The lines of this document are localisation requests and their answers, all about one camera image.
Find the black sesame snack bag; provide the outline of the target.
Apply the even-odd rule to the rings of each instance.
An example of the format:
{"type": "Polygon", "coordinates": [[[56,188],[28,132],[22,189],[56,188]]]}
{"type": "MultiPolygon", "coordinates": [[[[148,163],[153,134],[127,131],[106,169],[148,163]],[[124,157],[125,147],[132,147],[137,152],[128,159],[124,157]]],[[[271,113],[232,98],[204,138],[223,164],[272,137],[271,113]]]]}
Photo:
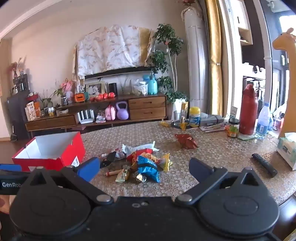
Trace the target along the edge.
{"type": "Polygon", "coordinates": [[[106,157],[100,162],[100,168],[105,168],[114,162],[116,152],[109,153],[106,157]]]}

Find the green orange pastry packet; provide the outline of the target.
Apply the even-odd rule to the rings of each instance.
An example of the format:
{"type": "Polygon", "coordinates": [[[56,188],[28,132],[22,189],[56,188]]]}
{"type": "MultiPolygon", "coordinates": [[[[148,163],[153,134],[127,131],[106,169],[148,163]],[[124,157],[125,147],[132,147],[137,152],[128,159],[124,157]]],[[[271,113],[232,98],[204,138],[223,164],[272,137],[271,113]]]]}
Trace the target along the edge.
{"type": "Polygon", "coordinates": [[[130,166],[124,165],[116,177],[116,183],[124,183],[130,176],[130,166]]]}

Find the yellow snack packet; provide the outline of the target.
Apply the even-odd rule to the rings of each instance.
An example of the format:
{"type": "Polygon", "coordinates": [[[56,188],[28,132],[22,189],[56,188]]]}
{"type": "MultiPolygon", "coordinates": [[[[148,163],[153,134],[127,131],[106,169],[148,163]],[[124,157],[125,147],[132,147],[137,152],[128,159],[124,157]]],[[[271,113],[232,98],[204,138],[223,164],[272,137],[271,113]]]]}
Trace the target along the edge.
{"type": "Polygon", "coordinates": [[[162,168],[162,170],[168,172],[171,165],[172,161],[170,160],[170,153],[163,155],[159,163],[159,166],[162,168]]]}

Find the dark red foil bag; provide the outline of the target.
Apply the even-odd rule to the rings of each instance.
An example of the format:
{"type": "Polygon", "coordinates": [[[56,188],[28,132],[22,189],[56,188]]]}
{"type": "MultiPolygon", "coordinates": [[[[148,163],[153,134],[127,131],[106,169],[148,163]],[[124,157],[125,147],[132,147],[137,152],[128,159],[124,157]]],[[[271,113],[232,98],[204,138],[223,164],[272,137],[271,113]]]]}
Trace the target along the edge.
{"type": "Polygon", "coordinates": [[[177,141],[183,149],[196,149],[197,143],[189,134],[175,134],[177,141]]]}

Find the white red drink pouch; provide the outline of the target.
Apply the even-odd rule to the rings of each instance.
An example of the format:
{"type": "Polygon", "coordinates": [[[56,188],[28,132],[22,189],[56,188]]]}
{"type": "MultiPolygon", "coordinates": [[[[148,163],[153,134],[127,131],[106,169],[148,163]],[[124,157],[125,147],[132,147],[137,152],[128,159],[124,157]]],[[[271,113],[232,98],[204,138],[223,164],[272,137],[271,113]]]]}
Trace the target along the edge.
{"type": "Polygon", "coordinates": [[[100,157],[103,159],[107,158],[107,156],[113,152],[115,152],[115,157],[114,157],[115,159],[120,160],[126,157],[126,153],[121,150],[110,150],[110,151],[107,151],[106,153],[101,154],[100,157]]]}

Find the white snack wrapper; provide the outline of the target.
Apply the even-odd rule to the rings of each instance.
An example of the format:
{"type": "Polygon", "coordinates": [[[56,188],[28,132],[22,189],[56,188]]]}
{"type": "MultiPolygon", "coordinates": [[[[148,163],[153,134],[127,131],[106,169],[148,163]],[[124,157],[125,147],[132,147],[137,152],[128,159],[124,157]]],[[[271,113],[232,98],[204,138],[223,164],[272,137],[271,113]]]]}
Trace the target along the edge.
{"type": "Polygon", "coordinates": [[[152,143],[143,144],[136,147],[127,146],[124,144],[122,144],[121,146],[121,151],[124,152],[126,155],[130,155],[135,151],[144,150],[144,149],[151,149],[153,152],[159,151],[159,149],[155,147],[155,141],[153,141],[152,143]]]}

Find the red chips bag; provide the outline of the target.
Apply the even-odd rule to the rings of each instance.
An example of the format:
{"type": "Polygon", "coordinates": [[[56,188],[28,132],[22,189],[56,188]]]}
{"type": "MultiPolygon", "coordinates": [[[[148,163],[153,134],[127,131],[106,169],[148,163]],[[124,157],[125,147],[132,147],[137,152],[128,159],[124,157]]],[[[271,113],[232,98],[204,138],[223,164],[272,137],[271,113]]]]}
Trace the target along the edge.
{"type": "Polygon", "coordinates": [[[137,158],[138,156],[140,156],[141,154],[143,153],[148,153],[148,154],[151,154],[152,153],[152,149],[142,149],[142,150],[137,150],[137,151],[134,151],[132,152],[132,154],[130,154],[129,156],[127,156],[126,160],[130,163],[134,163],[137,161],[137,158]]]}

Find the silver foil candy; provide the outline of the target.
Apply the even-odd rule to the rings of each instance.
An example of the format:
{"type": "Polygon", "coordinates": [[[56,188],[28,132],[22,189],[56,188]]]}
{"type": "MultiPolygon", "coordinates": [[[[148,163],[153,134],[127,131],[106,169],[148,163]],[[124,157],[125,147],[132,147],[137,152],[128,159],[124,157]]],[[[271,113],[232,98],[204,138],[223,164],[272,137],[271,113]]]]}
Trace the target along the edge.
{"type": "Polygon", "coordinates": [[[137,174],[135,178],[139,183],[145,183],[147,181],[147,178],[141,173],[137,174]]]}

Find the blue snack bag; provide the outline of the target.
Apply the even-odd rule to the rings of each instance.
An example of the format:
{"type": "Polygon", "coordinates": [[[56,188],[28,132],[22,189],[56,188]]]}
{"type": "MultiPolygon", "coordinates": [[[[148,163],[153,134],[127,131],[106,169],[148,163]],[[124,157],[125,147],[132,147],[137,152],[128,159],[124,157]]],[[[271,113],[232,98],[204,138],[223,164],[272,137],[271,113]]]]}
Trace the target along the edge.
{"type": "Polygon", "coordinates": [[[159,177],[159,169],[157,164],[144,157],[144,156],[138,156],[137,158],[137,170],[139,174],[144,174],[151,180],[160,183],[160,177],[159,177]]]}

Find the grey box on table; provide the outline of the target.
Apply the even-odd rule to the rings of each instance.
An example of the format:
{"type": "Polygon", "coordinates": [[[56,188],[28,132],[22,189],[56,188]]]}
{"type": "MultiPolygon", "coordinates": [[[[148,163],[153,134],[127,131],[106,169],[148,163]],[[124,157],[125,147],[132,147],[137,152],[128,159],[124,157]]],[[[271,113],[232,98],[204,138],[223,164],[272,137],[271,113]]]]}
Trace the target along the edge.
{"type": "Polygon", "coordinates": [[[224,122],[224,118],[220,115],[212,115],[201,113],[200,114],[200,126],[213,126],[224,122]]]}

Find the black side cabinet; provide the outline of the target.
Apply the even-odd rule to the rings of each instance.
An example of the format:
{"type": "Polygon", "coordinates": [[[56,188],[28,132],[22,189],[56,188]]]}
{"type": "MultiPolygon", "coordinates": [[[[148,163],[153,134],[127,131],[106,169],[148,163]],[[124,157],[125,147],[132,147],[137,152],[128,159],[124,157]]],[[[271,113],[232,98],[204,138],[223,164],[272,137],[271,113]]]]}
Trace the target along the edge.
{"type": "Polygon", "coordinates": [[[23,74],[14,78],[13,84],[11,96],[7,99],[13,134],[16,135],[18,140],[25,140],[29,137],[25,126],[28,120],[25,108],[27,107],[27,97],[30,93],[28,75],[23,74]]]}

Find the yellow lid wipes canister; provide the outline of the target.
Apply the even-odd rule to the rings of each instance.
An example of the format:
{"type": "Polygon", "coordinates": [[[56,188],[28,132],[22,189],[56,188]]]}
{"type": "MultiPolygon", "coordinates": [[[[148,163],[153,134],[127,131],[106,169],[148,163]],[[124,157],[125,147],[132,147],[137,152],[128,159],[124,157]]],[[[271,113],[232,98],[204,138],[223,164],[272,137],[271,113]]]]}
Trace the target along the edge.
{"type": "Polygon", "coordinates": [[[200,125],[201,110],[197,106],[193,106],[189,110],[189,125],[191,127],[198,127],[200,125]]]}

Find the small yellow wrapper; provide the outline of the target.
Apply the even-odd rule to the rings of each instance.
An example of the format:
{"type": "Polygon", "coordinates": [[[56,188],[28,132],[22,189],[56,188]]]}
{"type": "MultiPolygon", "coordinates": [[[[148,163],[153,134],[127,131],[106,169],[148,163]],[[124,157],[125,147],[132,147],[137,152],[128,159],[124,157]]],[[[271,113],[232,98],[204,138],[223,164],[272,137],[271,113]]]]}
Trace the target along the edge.
{"type": "Polygon", "coordinates": [[[160,122],[160,124],[161,124],[161,126],[164,126],[164,127],[167,127],[167,128],[169,128],[171,126],[170,123],[165,122],[165,121],[160,122]]]}

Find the clear plastic water bottle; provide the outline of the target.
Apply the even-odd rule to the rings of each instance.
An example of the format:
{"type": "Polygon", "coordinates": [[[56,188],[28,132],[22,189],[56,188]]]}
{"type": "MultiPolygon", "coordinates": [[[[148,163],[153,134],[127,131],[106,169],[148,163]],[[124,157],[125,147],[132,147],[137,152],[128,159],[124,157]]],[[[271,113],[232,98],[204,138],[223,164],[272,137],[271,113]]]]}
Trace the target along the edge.
{"type": "Polygon", "coordinates": [[[257,139],[263,139],[266,136],[266,133],[269,127],[269,122],[270,122],[269,103],[265,102],[258,116],[256,133],[255,133],[255,137],[257,139]]]}

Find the pink plush doll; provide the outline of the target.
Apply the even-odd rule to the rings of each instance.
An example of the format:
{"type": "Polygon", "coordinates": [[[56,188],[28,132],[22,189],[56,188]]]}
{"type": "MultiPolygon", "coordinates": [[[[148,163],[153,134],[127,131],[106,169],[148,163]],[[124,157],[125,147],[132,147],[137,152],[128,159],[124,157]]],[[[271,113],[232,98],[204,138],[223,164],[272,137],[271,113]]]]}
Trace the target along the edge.
{"type": "Polygon", "coordinates": [[[67,102],[71,104],[74,100],[74,87],[75,83],[72,80],[66,78],[61,84],[62,93],[67,98],[67,102]]]}

